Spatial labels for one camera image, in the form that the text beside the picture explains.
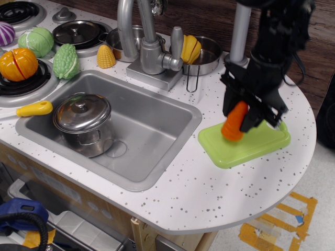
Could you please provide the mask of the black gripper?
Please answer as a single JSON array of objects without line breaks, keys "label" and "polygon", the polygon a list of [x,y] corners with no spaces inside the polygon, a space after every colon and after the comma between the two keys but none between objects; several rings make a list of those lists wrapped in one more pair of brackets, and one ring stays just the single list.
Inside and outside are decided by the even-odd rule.
[{"label": "black gripper", "polygon": [[[279,57],[265,58],[256,49],[251,51],[251,58],[246,68],[234,63],[225,62],[226,71],[221,80],[226,84],[223,114],[227,117],[240,102],[246,105],[246,113],[242,116],[241,132],[257,128],[264,120],[276,128],[288,107],[278,93],[284,81],[292,56],[279,53]],[[245,102],[245,94],[251,94],[261,100],[249,107]]]}]

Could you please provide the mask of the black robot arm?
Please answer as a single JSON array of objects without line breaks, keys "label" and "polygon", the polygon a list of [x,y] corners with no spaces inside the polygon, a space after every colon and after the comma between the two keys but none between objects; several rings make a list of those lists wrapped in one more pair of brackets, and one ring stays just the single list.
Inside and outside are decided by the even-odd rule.
[{"label": "black robot arm", "polygon": [[233,128],[246,133],[266,120],[273,127],[288,108],[278,89],[293,61],[304,65],[297,52],[309,39],[308,26],[314,1],[239,1],[261,10],[258,39],[246,68],[231,61],[221,81],[226,85],[223,113],[228,120],[236,115]]}]

